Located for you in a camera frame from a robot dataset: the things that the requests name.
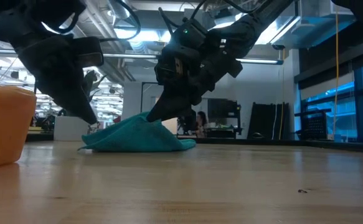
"blue cloth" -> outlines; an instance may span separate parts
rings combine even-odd
[[[148,112],[128,118],[96,133],[82,136],[86,146],[98,152],[172,152],[196,146],[192,139],[178,140],[160,120],[148,122]]]

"cable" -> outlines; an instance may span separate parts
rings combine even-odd
[[[78,20],[79,20],[79,16],[81,15],[81,13],[76,13],[72,19],[72,22],[70,23],[70,25],[67,27],[67,28],[60,28],[60,27],[51,27],[51,26],[48,26],[50,27],[52,30],[60,33],[60,34],[66,34],[70,31],[73,30],[73,28],[75,28]]]
[[[286,52],[285,49],[283,49],[283,60],[285,61]],[[285,66],[282,65],[282,111],[281,111],[281,124],[280,124],[280,135],[278,137],[278,140],[281,140],[281,134],[282,134],[282,126],[283,126],[283,109],[285,105]]]
[[[252,9],[252,10],[245,10],[243,8],[241,8],[239,5],[235,4],[234,2],[230,1],[230,0],[223,0],[225,1],[226,3],[228,3],[230,6],[234,7],[236,10],[242,12],[242,13],[246,13],[246,14],[249,14],[249,13],[253,13],[254,11],[256,11],[256,9],[258,9],[264,2],[262,2],[259,6],[257,6],[256,8]],[[196,14],[198,13],[200,7],[202,7],[203,4],[205,4],[206,0],[203,0],[201,1],[198,6],[195,8],[194,12],[192,13],[190,19],[193,19],[195,18]]]
[[[183,3],[180,5],[179,12],[181,12],[181,8],[182,8],[182,6],[183,6],[183,5],[185,5],[185,3],[190,4],[190,5],[191,5],[191,6],[195,9],[195,6],[194,6],[191,2],[189,2],[189,1],[185,1],[185,2],[183,2]]]
[[[175,24],[173,21],[171,21],[167,15],[165,15],[165,13],[163,12],[162,8],[159,7],[159,13],[161,14],[164,23],[166,24],[167,29],[169,30],[170,34],[173,34],[173,29],[171,28],[171,26],[174,27],[179,27],[179,25]]]
[[[192,13],[191,17],[189,19],[195,18],[196,14],[198,13],[199,9],[205,4],[206,0],[201,1],[198,6],[195,8],[194,12]]]
[[[132,18],[134,19],[134,21],[137,23],[136,33],[134,35],[132,35],[131,37],[127,37],[127,38],[117,38],[117,37],[103,38],[103,39],[100,39],[100,42],[118,41],[118,40],[130,40],[130,39],[135,38],[141,32],[141,23],[140,23],[140,21],[138,19],[138,16],[132,10],[132,8],[130,8],[122,0],[114,0],[114,1],[116,1],[117,3],[119,3],[120,5],[122,5],[130,13],[130,15],[132,16]]]
[[[275,118],[274,118],[274,124],[273,124],[273,137],[271,137],[271,140],[274,140],[275,123],[276,123],[277,113],[278,113],[278,104],[275,102]]]
[[[333,114],[333,139],[336,135],[336,113],[337,113],[337,90],[339,87],[339,11],[336,9],[336,91],[335,91],[335,106]]]
[[[11,69],[12,65],[15,63],[15,61],[18,59],[18,57],[16,57],[12,63],[8,66],[7,70],[0,76],[0,80],[6,75],[6,73]]]

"person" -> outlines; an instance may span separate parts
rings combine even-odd
[[[206,130],[207,120],[206,114],[203,111],[198,112],[196,116],[196,137],[197,138],[206,138]]]

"orange container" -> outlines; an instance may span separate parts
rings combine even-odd
[[[33,92],[0,86],[0,165],[20,158],[35,107]]]

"wooden tabletop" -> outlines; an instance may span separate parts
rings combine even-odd
[[[0,223],[363,223],[361,153],[200,145],[93,154],[79,146],[28,144],[17,164],[0,167]]]

